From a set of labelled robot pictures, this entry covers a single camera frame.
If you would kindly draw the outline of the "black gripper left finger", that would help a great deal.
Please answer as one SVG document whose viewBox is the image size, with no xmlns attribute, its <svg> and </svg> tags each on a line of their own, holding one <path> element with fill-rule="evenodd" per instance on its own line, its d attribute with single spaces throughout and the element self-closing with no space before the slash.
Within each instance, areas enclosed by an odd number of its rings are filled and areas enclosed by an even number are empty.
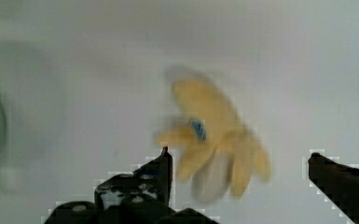
<svg viewBox="0 0 359 224">
<path fill-rule="evenodd" d="M 173 157 L 164 147 L 132 173 L 99 184 L 93 202 L 62 203 L 43 224 L 219 224 L 192 208 L 172 209 L 172 182 Z"/>
</svg>

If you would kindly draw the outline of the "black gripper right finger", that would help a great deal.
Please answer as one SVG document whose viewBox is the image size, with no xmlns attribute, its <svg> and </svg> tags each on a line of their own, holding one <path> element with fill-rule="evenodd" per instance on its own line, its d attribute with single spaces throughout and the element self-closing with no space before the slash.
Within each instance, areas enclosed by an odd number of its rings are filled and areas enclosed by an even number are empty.
<svg viewBox="0 0 359 224">
<path fill-rule="evenodd" d="M 309 180 L 354 224 L 359 224 L 359 168 L 334 162 L 320 153 L 312 153 L 308 165 Z"/>
</svg>

